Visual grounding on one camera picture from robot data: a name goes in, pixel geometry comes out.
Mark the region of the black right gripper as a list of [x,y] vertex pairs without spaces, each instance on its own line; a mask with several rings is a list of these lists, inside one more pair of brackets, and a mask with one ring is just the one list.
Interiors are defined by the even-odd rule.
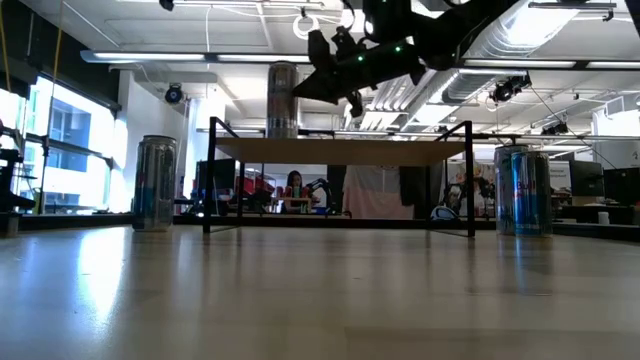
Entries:
[[331,41],[334,53],[320,30],[309,33],[308,57],[315,71],[292,90],[295,97],[334,105],[346,99],[351,116],[357,118],[363,114],[359,89],[405,75],[416,85],[426,73],[415,47],[404,39],[367,48],[363,39],[356,41],[346,28],[338,27]]

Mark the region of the white Celsius Tropical can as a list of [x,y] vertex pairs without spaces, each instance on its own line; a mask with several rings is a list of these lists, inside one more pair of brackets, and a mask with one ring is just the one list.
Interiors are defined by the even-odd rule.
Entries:
[[137,148],[132,205],[133,229],[164,232],[173,222],[176,180],[175,138],[145,135]]
[[296,138],[298,135],[298,100],[293,90],[298,84],[298,70],[293,63],[275,62],[268,71],[267,138]]

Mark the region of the blue silver Red Bull can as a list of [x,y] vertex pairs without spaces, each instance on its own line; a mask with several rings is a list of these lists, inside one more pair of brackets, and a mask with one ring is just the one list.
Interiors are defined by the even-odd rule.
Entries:
[[514,153],[511,168],[515,234],[551,236],[553,212],[548,155],[539,151]]

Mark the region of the white pipes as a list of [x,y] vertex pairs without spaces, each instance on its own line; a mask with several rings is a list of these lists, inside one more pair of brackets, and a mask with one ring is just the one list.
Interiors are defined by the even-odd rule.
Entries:
[[361,116],[353,117],[351,106],[346,106],[341,128],[414,131],[436,126],[460,108],[461,101],[454,100],[449,94],[449,89],[459,77],[457,69],[428,70],[417,85],[408,75],[384,82],[371,100],[364,102]]

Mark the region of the pink white cloth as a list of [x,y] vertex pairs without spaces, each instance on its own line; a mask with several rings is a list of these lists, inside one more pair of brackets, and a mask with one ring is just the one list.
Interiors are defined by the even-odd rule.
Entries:
[[346,167],[342,209],[353,219],[412,220],[414,206],[403,205],[398,167]]

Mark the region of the person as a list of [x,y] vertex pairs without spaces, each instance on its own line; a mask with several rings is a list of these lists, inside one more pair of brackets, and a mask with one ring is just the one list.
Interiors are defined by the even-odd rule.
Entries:
[[311,197],[307,188],[303,186],[301,174],[297,170],[292,170],[287,175],[285,200],[281,212],[284,214],[309,213],[311,204]]

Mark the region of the black monitor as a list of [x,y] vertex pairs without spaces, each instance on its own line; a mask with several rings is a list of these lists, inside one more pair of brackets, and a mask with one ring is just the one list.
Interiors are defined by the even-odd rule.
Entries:
[[569,162],[573,196],[602,197],[604,195],[603,167],[598,162]]
[[604,193],[607,199],[625,206],[640,204],[640,168],[605,170]]
[[[236,161],[221,159],[214,161],[213,185],[217,190],[229,190],[235,186]],[[195,189],[204,194],[207,181],[207,161],[199,161],[196,165]]]

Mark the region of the black round spotlight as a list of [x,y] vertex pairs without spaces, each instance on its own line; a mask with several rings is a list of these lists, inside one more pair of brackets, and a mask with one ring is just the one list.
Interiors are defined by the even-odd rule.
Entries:
[[170,83],[165,92],[164,99],[170,105],[177,105],[184,100],[184,92],[181,83]]

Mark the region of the white Celsius can palm print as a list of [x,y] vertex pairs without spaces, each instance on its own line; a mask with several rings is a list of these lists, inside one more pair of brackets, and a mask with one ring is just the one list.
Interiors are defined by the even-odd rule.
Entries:
[[496,230],[502,235],[513,235],[515,232],[511,157],[527,150],[528,147],[524,145],[507,145],[496,148],[494,152]]

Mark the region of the white sign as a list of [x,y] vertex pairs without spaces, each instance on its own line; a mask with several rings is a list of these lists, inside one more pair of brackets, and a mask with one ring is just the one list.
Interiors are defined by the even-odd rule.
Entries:
[[568,161],[550,161],[550,184],[554,191],[571,192],[570,163]]

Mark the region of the large bright window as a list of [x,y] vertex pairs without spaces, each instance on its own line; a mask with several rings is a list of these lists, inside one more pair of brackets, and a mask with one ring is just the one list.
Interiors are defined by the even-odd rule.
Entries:
[[89,215],[108,207],[115,118],[110,109],[45,77],[26,96],[0,88],[0,150],[16,150],[9,190],[31,214]]

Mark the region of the grey block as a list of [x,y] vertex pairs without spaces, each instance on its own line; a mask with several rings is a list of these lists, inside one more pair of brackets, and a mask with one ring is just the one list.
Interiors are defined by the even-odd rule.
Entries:
[[21,215],[15,212],[0,212],[0,239],[16,237]]

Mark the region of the wooden shelf black metal frame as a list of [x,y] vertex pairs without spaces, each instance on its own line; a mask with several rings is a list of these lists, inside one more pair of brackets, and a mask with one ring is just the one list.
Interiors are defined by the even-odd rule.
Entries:
[[[228,132],[232,138],[217,140],[217,124]],[[464,143],[446,142],[451,136],[461,136],[455,132],[464,128]],[[208,149],[207,149],[207,174],[204,200],[204,219],[202,220],[203,232],[211,232],[212,222],[218,221],[211,218],[213,210],[213,186],[215,150],[223,148],[224,152],[241,163],[241,180],[238,195],[238,209],[236,218],[220,219],[219,222],[235,227],[243,226],[267,226],[267,227],[295,227],[314,228],[320,223],[313,223],[305,218],[276,219],[271,225],[266,220],[243,218],[243,185],[244,165],[252,163],[275,164],[325,164],[325,165],[371,165],[371,166],[402,166],[425,167],[438,161],[447,160],[449,157],[464,151],[466,155],[467,181],[473,177],[473,131],[472,122],[463,121],[451,130],[442,133],[434,141],[398,142],[382,140],[349,140],[349,139],[291,139],[291,138],[239,138],[238,135],[217,117],[209,119]],[[476,235],[475,215],[472,213],[474,200],[467,203],[466,222],[452,225],[437,225],[426,219],[424,225],[419,225],[417,220],[351,220],[351,222],[339,219],[325,219],[330,228],[344,229],[385,229],[385,230],[462,230],[467,231],[467,237]]]

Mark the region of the silver ribbed ventilation duct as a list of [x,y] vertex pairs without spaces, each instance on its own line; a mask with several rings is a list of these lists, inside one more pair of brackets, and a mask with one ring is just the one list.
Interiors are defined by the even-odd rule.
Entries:
[[[529,57],[555,37],[578,13],[577,9],[530,8],[530,2],[560,3],[560,0],[518,0],[486,27],[465,53],[471,58]],[[489,84],[493,74],[458,71],[442,93],[445,103],[462,103]]]

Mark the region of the black aluminium rig frame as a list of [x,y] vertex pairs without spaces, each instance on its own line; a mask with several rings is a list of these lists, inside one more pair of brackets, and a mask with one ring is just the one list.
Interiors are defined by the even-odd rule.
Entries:
[[[130,214],[98,214],[98,215],[25,215],[19,223],[21,231],[72,229],[83,227],[106,227],[130,225],[133,217]],[[237,217],[198,218],[178,215],[174,218],[176,225],[205,224],[221,227],[297,227],[297,228],[342,228],[342,229],[384,229],[384,230],[429,230],[457,233],[470,237],[481,231],[494,231],[491,221],[475,221],[469,230],[464,221],[428,221],[428,220],[375,220],[350,219],[348,217],[324,217],[307,215],[288,217],[285,215],[257,216],[249,214]],[[615,240],[640,244],[640,227],[630,225],[598,225],[556,223],[553,233],[560,236],[584,237],[594,239]]]

